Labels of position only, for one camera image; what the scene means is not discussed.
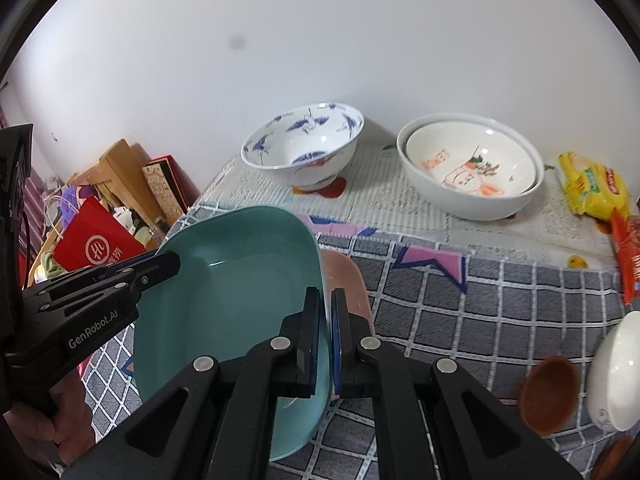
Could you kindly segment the person's left hand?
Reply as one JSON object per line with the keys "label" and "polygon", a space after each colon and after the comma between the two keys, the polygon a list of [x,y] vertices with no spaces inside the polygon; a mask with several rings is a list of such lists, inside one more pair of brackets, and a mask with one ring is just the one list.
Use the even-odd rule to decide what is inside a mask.
{"label": "person's left hand", "polygon": [[78,370],[73,368],[51,388],[51,393],[58,401],[54,419],[21,404],[14,404],[3,416],[30,458],[47,465],[39,442],[54,442],[60,460],[70,465],[96,444],[92,411],[85,401],[86,388]]}

